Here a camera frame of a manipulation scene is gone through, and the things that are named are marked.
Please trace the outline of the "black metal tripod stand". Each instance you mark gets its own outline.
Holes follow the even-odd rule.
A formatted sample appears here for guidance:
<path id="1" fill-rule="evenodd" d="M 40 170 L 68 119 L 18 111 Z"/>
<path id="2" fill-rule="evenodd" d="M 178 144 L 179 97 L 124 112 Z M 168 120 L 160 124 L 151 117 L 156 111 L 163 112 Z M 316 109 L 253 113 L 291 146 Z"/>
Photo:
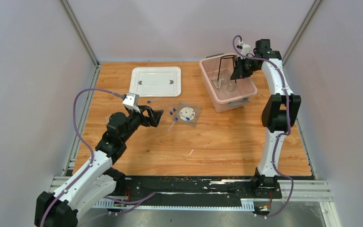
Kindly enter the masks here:
<path id="1" fill-rule="evenodd" d="M 230 76 L 233 72 L 233 59 L 236 58 L 234 54 L 228 54 L 220 57 L 217 79 L 224 78 L 226 82 L 230 81 Z"/>

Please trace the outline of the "white clay triangle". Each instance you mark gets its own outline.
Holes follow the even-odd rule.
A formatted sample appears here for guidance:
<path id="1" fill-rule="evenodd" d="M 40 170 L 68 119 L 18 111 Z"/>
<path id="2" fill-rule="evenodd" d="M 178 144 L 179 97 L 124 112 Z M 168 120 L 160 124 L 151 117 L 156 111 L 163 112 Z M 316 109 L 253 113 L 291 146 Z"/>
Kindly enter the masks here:
<path id="1" fill-rule="evenodd" d="M 227 82 L 224 78 L 219 78 L 216 80 L 212 80 L 212 84 L 217 91 L 220 91 L 220 89 L 222 88 L 222 85 L 226 85 Z"/>

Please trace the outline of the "clear test tube rack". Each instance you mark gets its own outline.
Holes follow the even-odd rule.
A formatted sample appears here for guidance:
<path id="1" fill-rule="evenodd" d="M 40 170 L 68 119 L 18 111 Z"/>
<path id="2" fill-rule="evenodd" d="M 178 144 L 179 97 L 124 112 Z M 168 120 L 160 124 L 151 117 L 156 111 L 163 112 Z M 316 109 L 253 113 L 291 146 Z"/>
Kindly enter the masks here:
<path id="1" fill-rule="evenodd" d="M 105 119 L 106 124 L 110 122 L 110 120 L 111 120 L 111 118 L 112 118 L 113 116 L 114 116 L 114 113 L 104 118 L 104 119 Z"/>

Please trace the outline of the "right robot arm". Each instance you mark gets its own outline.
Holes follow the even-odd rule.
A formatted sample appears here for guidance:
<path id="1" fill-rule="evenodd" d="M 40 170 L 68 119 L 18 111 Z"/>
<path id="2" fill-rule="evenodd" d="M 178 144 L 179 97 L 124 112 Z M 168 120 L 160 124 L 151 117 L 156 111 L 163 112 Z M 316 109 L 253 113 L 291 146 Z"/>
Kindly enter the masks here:
<path id="1" fill-rule="evenodd" d="M 261 116 L 265 128 L 265 145 L 262 158 L 256 167 L 247 190 L 256 197 L 273 195 L 278 190 L 278 162 L 286 136 L 291 134 L 301 105 L 301 97 L 295 95 L 289 87 L 283 72 L 282 57 L 279 51 L 274 51 L 270 40 L 260 39 L 255 48 L 243 42 L 240 35 L 232 41 L 237 56 L 233 60 L 234 70 L 230 79 L 249 78 L 254 72 L 261 70 L 267 80 L 270 97 Z"/>

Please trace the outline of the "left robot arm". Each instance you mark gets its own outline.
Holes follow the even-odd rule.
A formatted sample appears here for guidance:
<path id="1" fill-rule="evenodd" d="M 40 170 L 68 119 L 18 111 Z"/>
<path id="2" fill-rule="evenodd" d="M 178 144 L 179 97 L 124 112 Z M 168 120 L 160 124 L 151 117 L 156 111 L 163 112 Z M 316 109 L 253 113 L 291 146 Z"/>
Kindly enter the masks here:
<path id="1" fill-rule="evenodd" d="M 110 116 L 96 150 L 70 179 L 53 192 L 38 196 L 35 226 L 76 227 L 82 216 L 104 196 L 125 192 L 125 174 L 112 166 L 125 152 L 126 141 L 138 127 L 157 127 L 164 111 L 138 105 L 127 112 Z"/>

